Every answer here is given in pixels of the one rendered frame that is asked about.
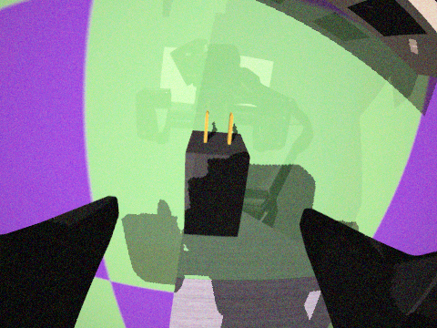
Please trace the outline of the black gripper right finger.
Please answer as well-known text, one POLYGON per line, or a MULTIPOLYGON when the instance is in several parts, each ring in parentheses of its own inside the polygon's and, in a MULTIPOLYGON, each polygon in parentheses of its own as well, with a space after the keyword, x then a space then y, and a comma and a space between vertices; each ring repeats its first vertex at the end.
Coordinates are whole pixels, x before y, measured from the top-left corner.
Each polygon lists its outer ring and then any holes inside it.
POLYGON ((300 231, 332 328, 401 328, 437 284, 437 251, 405 254, 313 208, 300 231))

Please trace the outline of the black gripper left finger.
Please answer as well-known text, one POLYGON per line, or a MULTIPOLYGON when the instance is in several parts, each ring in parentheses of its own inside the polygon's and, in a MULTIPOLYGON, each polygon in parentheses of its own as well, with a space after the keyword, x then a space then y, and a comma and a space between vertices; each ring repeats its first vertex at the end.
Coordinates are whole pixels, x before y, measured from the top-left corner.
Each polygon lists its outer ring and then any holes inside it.
POLYGON ((19 327, 76 327, 117 218, 108 196, 0 234, 0 303, 19 327))

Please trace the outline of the black two-prong plug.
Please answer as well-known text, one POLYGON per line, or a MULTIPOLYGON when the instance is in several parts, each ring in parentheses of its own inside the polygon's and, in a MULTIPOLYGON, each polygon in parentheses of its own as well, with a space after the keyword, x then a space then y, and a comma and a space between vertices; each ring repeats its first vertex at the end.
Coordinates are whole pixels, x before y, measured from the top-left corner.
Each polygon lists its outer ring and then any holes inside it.
POLYGON ((238 132, 194 130, 186 149, 185 234, 238 237, 250 156, 238 132))

